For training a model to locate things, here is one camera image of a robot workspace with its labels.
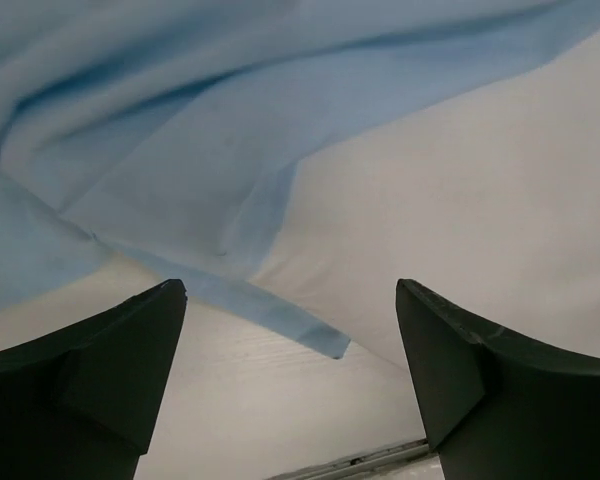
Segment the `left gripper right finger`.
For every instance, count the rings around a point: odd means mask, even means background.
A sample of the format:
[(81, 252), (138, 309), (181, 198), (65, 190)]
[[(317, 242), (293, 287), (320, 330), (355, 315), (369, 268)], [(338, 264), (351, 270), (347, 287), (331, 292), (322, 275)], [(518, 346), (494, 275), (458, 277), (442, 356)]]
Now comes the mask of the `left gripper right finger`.
[(413, 280), (400, 334), (448, 479), (600, 480), (600, 358), (532, 339)]

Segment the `light blue pillowcase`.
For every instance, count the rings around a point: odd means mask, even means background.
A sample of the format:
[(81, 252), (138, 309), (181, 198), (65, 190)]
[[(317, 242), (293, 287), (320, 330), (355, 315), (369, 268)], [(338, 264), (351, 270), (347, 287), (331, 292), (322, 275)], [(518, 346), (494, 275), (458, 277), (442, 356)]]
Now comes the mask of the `light blue pillowcase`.
[(0, 1), (0, 310), (116, 251), (339, 359), (250, 282), (300, 160), (599, 29), (600, 1)]

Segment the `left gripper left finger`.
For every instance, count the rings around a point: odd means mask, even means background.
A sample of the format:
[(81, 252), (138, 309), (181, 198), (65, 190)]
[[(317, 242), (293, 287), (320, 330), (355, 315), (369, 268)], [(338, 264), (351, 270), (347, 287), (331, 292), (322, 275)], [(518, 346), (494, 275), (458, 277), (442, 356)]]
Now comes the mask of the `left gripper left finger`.
[(0, 351), (0, 479), (131, 479), (148, 452), (187, 296), (164, 281)]

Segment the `white pillow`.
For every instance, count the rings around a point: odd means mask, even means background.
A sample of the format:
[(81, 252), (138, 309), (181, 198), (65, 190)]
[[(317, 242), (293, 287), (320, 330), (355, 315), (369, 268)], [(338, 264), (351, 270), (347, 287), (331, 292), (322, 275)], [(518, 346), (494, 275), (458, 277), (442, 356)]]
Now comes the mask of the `white pillow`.
[(600, 31), (300, 163), (252, 283), (404, 368), (401, 278), (600, 357)]

